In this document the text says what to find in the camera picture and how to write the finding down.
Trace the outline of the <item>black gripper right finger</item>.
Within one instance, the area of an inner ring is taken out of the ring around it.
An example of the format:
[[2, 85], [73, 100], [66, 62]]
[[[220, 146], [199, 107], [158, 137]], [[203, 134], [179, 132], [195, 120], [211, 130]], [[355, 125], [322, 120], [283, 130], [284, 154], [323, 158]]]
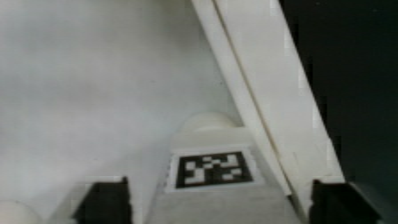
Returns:
[[380, 224], [382, 216], [348, 183], [313, 181], [309, 224]]

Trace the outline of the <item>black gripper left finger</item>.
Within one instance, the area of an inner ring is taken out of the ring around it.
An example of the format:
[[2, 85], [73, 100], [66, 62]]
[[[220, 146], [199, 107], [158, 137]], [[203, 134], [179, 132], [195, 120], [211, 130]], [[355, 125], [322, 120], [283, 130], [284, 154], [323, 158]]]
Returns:
[[50, 224], [131, 224], [126, 177], [75, 187], [50, 216]]

